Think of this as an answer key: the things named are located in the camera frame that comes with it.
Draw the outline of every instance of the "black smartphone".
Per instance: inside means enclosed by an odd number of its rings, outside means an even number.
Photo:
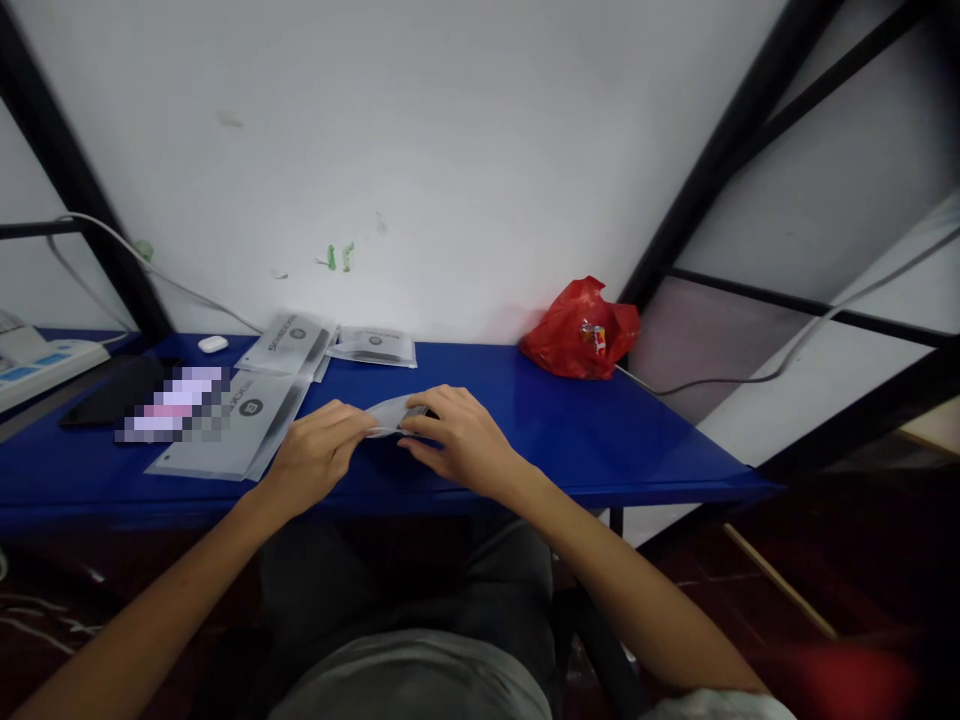
[[[107,383],[60,418],[60,427],[113,426],[128,414],[131,405],[143,403],[170,370],[183,365],[183,358],[134,357],[121,365]]]

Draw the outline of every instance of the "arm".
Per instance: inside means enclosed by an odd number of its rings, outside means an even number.
[[[322,500],[376,420],[337,400],[290,426],[270,473],[48,680],[12,720],[132,720],[267,539]]]
[[[683,690],[768,690],[724,634],[659,570],[524,460],[463,388],[414,395],[439,419],[404,421],[437,450],[404,438],[442,477],[493,498],[529,522],[590,591],[623,643],[659,680]]]

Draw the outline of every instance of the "red plastic bag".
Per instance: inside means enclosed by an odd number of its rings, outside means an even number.
[[[640,334],[640,314],[633,305],[606,302],[603,287],[590,276],[567,285],[540,324],[523,336],[521,352],[561,377],[613,377],[617,361]]]

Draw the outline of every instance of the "forearm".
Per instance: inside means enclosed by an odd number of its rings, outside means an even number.
[[[767,692],[719,628],[659,570],[539,470],[508,503],[569,565],[623,643],[679,689]]]
[[[20,709],[13,720],[136,718],[257,549],[278,529],[248,494]]]

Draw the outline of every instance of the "red object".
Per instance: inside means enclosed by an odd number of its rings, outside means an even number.
[[[523,336],[520,350],[547,372],[582,380],[609,380],[617,361],[640,335],[633,305],[608,303],[602,282],[574,280],[540,323]]]
[[[798,720],[900,720],[920,682],[897,655],[852,645],[791,647],[751,664]]]

